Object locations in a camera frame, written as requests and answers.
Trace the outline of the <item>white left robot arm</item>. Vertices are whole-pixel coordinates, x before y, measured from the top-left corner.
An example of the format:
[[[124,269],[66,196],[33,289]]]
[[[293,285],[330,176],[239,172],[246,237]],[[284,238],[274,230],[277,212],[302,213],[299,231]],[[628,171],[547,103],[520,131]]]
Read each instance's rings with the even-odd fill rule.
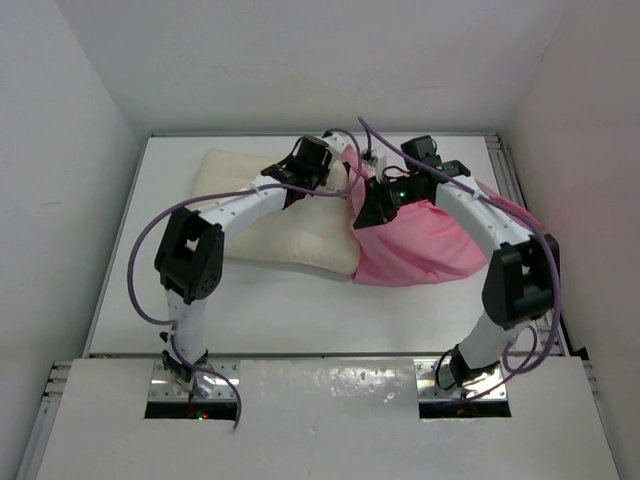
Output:
[[[183,384],[206,362],[203,331],[206,299],[222,279],[225,242],[260,218],[281,211],[326,180],[346,149],[339,134],[305,135],[298,148],[272,164],[236,196],[200,210],[186,207],[169,217],[154,267],[164,287],[171,326],[164,337],[164,366]]]

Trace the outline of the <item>cream pillow with bear print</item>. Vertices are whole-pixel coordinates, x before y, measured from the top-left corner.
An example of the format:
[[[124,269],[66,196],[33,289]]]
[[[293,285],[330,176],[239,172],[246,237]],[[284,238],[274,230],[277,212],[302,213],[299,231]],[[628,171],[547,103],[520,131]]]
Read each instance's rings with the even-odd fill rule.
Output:
[[[241,190],[276,162],[273,157],[212,149],[202,158],[191,195]],[[228,240],[225,256],[351,275],[359,263],[360,247],[351,233],[350,216],[351,203],[344,197],[306,196]]]

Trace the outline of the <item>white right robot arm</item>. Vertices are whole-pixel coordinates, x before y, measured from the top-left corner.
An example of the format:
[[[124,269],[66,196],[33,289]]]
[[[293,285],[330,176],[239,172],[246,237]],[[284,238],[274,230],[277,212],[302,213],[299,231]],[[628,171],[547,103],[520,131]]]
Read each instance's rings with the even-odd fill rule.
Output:
[[[559,245],[523,213],[485,194],[462,162],[427,156],[419,143],[414,138],[396,151],[405,161],[404,174],[365,181],[364,202],[353,226],[386,226],[401,208],[428,201],[452,218],[486,258],[481,316],[448,353],[452,385],[460,388],[502,364],[529,322],[551,314],[551,332],[558,332]]]

